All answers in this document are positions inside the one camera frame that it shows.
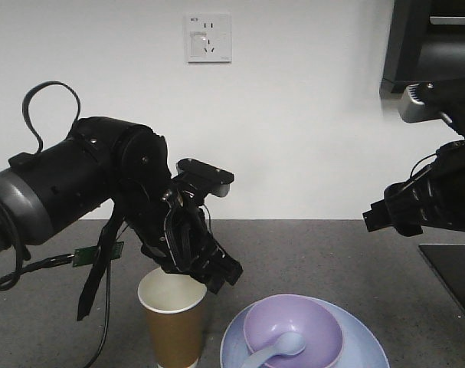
white power socket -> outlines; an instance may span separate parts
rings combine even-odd
[[[188,14],[185,16],[185,44],[188,63],[232,62],[230,14]]]

black strap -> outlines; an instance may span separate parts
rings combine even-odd
[[[79,114],[80,114],[80,100],[75,91],[67,86],[65,83],[59,82],[57,80],[50,80],[48,82],[44,82],[42,84],[39,84],[36,87],[31,88],[28,93],[26,94],[25,98],[23,99],[23,105],[22,105],[22,110],[23,110],[23,118],[25,119],[26,126],[28,129],[33,133],[35,136],[36,140],[38,141],[38,150],[36,151],[35,155],[38,155],[42,150],[43,150],[43,140],[41,136],[38,134],[36,129],[33,127],[33,123],[31,122],[30,118],[30,113],[29,113],[29,106],[31,99],[35,94],[37,94],[40,90],[43,90],[44,88],[48,86],[54,86],[54,85],[59,85],[67,88],[75,97],[76,102],[77,102],[77,113],[76,117],[74,119],[74,122],[76,122],[79,119]]]
[[[116,233],[123,224],[124,215],[120,207],[115,205],[110,219],[104,225],[97,242],[97,256],[93,267],[87,277],[86,284],[80,293],[79,307],[77,308],[77,320],[82,320],[89,315],[96,297],[97,289],[100,286],[101,278],[111,262],[113,245],[116,240]]]

light blue plate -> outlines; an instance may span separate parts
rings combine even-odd
[[[327,301],[311,298],[324,306],[341,326],[344,345],[333,368],[390,368],[384,350],[370,330],[346,310]],[[253,306],[244,308],[229,324],[220,349],[221,368],[241,368],[250,356],[243,335],[244,318]]]

purple bowl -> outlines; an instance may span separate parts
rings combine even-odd
[[[254,353],[288,331],[303,335],[306,349],[296,356],[274,356],[270,368],[328,368],[338,360],[343,337],[334,316],[313,299],[295,294],[278,294],[258,301],[244,320],[244,338]]]

black cable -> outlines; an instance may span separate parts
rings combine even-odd
[[[116,241],[120,239],[120,236],[123,235],[125,230],[128,229],[128,224],[126,224],[125,228],[120,232],[120,234],[116,237]],[[106,338],[108,336],[108,329],[110,327],[110,285],[111,285],[111,259],[108,261],[108,265],[106,267],[106,300],[105,300],[105,309],[104,309],[104,325],[103,325],[103,334],[101,335],[100,345],[98,346],[96,352],[91,357],[91,359],[86,363],[84,368],[89,368],[94,364],[96,359],[99,357],[101,352],[103,351],[104,344],[106,343]]]
[[[0,281],[0,291],[6,291],[14,287],[21,277],[23,268],[23,244],[18,232],[18,228],[12,219],[11,213],[5,205],[0,201],[0,222],[5,227],[11,244],[15,249],[15,270],[10,274],[9,278]]]
[[[210,232],[210,234],[214,234],[213,231],[211,230],[211,215],[210,215],[210,211],[208,210],[208,207],[204,204],[203,207],[205,207],[205,209],[207,210],[207,213],[208,213],[208,230]]]
[[[420,163],[422,163],[422,162],[425,161],[426,159],[429,159],[430,157],[436,156],[436,155],[437,155],[436,153],[432,153],[431,155],[425,156],[425,157],[423,157],[422,159],[420,159],[419,161],[417,161],[417,162],[414,164],[414,166],[413,166],[413,168],[412,168],[412,170],[411,170],[411,174],[409,174],[409,179],[413,177],[414,171],[416,170],[416,168],[418,167],[418,165],[419,165]]]
[[[73,257],[74,256],[71,254],[66,254],[66,255],[57,255],[55,257],[45,258],[42,261],[37,261],[37,262],[27,264],[21,269],[21,274],[26,274],[28,272],[35,272],[42,268],[52,268],[52,267],[57,267],[61,265],[68,265],[69,263],[72,262]],[[6,276],[2,276],[0,278],[0,284],[4,284],[5,282],[9,281],[10,279],[12,279],[13,276],[14,276],[14,273],[7,274]]]
[[[23,99],[22,112],[23,112],[23,118],[25,119],[26,126],[33,133],[34,137],[38,141],[38,149],[37,149],[35,155],[38,155],[43,150],[43,140],[42,140],[40,134],[38,134],[36,129],[33,127],[33,123],[31,122],[30,113],[29,113],[30,102],[31,102],[31,99],[33,98],[33,96],[36,93],[38,93],[40,90],[42,90],[42,89],[44,89],[44,88],[46,88],[48,86],[54,86],[54,85],[59,85],[59,86],[63,86],[65,88],[67,88],[74,95],[74,97],[76,99],[76,102],[77,102],[77,113],[76,113],[76,117],[75,117],[74,122],[73,122],[72,125],[74,125],[77,122],[77,120],[79,119],[79,114],[80,114],[79,96],[77,96],[76,92],[72,88],[67,86],[65,83],[59,82],[57,80],[50,80],[48,82],[44,82],[42,84],[39,84],[36,87],[31,88],[28,91],[28,93],[26,94],[25,98]]]

